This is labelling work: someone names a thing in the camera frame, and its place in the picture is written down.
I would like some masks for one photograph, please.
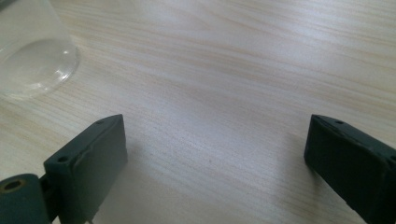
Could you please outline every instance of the transparent cup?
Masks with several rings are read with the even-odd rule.
[[[0,0],[0,94],[51,91],[78,66],[78,51],[48,0]]]

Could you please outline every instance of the black plastic part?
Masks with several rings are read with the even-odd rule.
[[[122,115],[98,120],[44,162],[40,179],[0,182],[0,223],[92,222],[126,162]]]
[[[91,221],[127,162],[122,115],[96,121],[44,162],[62,223]]]
[[[313,115],[304,158],[367,223],[395,223],[396,150],[341,120]]]
[[[0,182],[0,223],[49,223],[36,175],[15,175]]]

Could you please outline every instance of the wooden table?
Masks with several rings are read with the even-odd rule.
[[[393,1],[52,0],[77,72],[1,99],[4,179],[123,114],[129,163],[94,223],[364,223],[309,172],[311,114],[396,147]]]

